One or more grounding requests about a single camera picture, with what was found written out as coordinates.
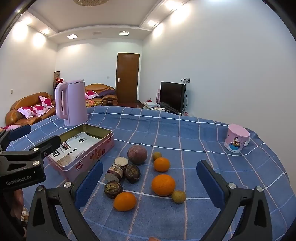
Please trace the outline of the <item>person left hand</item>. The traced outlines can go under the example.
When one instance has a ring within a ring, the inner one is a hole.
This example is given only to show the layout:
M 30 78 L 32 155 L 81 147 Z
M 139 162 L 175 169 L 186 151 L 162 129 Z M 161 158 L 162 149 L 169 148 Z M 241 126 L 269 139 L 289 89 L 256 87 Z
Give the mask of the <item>person left hand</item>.
M 21 221 L 21 216 L 23 212 L 23 191 L 22 189 L 13 192 L 11 201 L 11 216 L 13 221 L 14 229 L 16 233 L 20 236 L 21 240 L 26 240 L 27 229 L 26 226 Z

